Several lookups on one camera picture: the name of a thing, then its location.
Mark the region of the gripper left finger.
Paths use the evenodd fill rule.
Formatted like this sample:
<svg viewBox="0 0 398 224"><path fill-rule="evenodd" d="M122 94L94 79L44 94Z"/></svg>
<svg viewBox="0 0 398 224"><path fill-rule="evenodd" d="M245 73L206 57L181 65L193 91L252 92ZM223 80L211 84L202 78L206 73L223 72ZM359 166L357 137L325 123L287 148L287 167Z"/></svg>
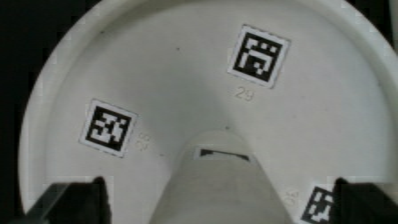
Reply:
<svg viewBox="0 0 398 224"><path fill-rule="evenodd" d="M26 212L26 218L37 224L112 224L103 177L90 182L53 183Z"/></svg>

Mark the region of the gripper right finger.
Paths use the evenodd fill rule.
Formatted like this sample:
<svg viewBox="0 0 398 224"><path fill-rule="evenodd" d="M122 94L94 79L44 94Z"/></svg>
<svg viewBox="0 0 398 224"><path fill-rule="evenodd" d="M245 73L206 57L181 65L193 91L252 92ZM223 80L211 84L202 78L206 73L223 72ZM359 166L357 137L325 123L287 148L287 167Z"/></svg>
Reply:
<svg viewBox="0 0 398 224"><path fill-rule="evenodd" d="M351 183L337 178L332 199L332 224L398 224L398 203L371 182Z"/></svg>

